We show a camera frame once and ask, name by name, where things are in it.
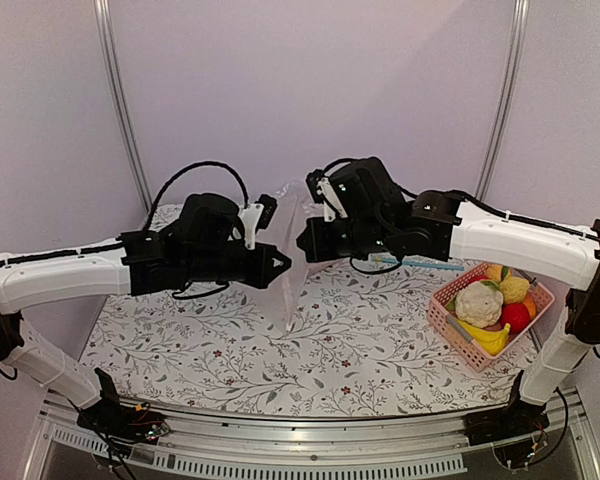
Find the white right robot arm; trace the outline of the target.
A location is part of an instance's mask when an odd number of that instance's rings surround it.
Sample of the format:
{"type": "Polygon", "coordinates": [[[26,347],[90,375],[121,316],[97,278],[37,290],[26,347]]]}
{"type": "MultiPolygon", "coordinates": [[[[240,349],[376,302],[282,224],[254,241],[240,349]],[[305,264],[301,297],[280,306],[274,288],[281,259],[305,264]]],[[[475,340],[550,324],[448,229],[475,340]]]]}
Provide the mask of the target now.
{"type": "Polygon", "coordinates": [[[564,226],[503,212],[458,190],[407,192],[376,157],[338,159],[306,177],[324,213],[297,239],[310,263],[389,253],[480,260],[569,286],[560,320],[523,371],[497,427],[517,436],[586,353],[600,345],[600,220],[564,226]]]}

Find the clear zip top bag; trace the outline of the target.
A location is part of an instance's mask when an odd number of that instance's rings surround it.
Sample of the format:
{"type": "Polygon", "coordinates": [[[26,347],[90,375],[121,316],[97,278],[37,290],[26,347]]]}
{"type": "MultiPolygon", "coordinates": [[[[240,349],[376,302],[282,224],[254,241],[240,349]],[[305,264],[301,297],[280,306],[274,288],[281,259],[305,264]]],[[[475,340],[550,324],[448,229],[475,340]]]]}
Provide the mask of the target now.
{"type": "Polygon", "coordinates": [[[281,333],[290,329],[291,320],[308,276],[305,254],[297,246],[296,239],[304,230],[310,212],[311,203],[301,205],[290,199],[278,202],[278,210],[274,216],[278,248],[292,260],[291,268],[276,280],[275,324],[281,333]]]}

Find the white toy cauliflower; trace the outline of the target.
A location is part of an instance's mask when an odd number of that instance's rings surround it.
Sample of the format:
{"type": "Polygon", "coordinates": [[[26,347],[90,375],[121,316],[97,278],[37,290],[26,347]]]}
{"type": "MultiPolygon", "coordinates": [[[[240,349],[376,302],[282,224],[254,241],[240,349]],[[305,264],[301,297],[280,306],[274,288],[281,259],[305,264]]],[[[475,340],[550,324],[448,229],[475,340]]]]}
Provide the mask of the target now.
{"type": "Polygon", "coordinates": [[[454,311],[459,320],[486,328],[499,321],[503,304],[504,296],[498,288],[486,281],[477,281],[456,294],[454,311]]]}

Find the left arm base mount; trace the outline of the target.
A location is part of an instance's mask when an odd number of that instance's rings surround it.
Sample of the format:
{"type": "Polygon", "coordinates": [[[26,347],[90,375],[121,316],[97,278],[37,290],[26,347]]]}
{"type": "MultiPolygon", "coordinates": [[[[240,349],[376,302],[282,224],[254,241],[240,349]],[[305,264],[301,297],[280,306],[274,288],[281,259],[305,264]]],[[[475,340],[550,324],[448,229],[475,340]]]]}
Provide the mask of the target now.
{"type": "Polygon", "coordinates": [[[80,427],[128,444],[156,444],[170,432],[166,417],[154,411],[149,402],[123,405],[111,376],[100,368],[95,374],[100,382],[100,399],[93,406],[78,409],[80,427]]]}

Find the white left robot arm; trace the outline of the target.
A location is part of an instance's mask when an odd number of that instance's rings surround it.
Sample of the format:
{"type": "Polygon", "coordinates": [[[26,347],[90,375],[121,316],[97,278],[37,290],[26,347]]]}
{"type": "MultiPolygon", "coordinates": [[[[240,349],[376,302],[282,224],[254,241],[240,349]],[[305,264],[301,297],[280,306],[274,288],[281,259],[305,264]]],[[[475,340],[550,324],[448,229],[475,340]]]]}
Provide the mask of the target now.
{"type": "Polygon", "coordinates": [[[23,310],[100,295],[182,295],[194,283],[265,289],[291,266],[276,246],[256,240],[276,209],[269,195],[240,207],[218,194],[192,194],[158,231],[146,226],[90,246],[0,254],[0,363],[63,395],[106,433],[121,433],[129,415],[111,377],[41,337],[23,310]]]}

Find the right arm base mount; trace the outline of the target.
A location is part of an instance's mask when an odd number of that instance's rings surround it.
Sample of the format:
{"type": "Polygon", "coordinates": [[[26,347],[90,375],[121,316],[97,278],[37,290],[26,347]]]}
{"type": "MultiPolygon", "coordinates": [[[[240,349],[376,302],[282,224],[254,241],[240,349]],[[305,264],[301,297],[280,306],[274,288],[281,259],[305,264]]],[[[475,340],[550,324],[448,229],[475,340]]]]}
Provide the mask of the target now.
{"type": "Polygon", "coordinates": [[[549,426],[546,405],[534,405],[521,399],[519,373],[512,385],[508,402],[499,408],[466,414],[463,418],[464,435],[470,446],[483,445],[518,436],[527,435],[527,439],[496,447],[493,451],[501,466],[517,470],[528,467],[539,448],[539,441],[531,438],[539,433],[544,437],[544,429],[549,426]]]}

